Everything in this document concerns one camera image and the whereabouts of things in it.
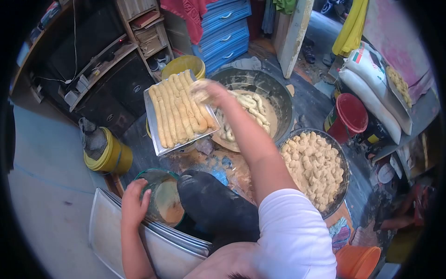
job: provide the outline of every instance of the green cloth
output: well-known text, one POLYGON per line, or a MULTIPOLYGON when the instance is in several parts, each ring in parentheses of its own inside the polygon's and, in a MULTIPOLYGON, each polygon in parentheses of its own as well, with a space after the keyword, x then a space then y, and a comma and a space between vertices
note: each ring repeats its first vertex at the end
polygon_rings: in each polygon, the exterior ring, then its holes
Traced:
POLYGON ((296 0, 273 0, 276 5, 276 11, 281 11, 284 14, 290 15, 296 8, 296 0))

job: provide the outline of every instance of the red cloth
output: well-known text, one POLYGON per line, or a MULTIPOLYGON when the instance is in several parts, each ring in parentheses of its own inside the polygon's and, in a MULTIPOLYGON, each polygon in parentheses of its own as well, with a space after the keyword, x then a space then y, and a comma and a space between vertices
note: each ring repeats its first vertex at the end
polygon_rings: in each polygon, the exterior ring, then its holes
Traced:
POLYGON ((207 12, 206 5, 218 0, 160 0, 161 8, 186 21, 190 41, 197 45, 203 36, 201 21, 207 12))

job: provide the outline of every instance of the stacked plastic drawers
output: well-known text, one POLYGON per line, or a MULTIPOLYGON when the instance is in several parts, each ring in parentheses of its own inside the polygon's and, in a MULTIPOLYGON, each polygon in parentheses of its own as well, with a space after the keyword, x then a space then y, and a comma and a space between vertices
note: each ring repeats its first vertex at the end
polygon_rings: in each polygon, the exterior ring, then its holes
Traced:
POLYGON ((192 50, 204 61, 208 75, 248 51, 246 17, 251 15, 251 6, 248 0, 218 0, 206 7, 203 37, 192 50))

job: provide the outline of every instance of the hanging clothes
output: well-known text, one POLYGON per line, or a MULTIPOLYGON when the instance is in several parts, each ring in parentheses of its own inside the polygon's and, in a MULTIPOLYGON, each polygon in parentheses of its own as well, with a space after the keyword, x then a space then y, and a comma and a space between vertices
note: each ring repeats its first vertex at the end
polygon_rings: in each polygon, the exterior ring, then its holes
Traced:
POLYGON ((296 8, 296 0, 273 0, 276 10, 284 14, 290 15, 296 8))
POLYGON ((350 51, 359 48, 364 29, 368 0, 353 0, 350 13, 339 32, 331 50, 335 55, 347 57, 350 51))
POLYGON ((265 13, 263 14, 262 30, 265 34, 272 34, 274 31, 274 20, 276 18, 276 8, 273 0, 266 0, 265 13))

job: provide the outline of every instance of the black pants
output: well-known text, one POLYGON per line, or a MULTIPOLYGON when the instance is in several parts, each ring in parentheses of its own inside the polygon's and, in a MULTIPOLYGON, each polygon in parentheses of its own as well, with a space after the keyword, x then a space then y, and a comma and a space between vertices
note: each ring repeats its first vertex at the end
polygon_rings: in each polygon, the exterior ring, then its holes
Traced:
POLYGON ((186 214, 214 236, 210 254, 229 243, 260 238, 257 207, 211 174, 185 171, 177 187, 186 214))

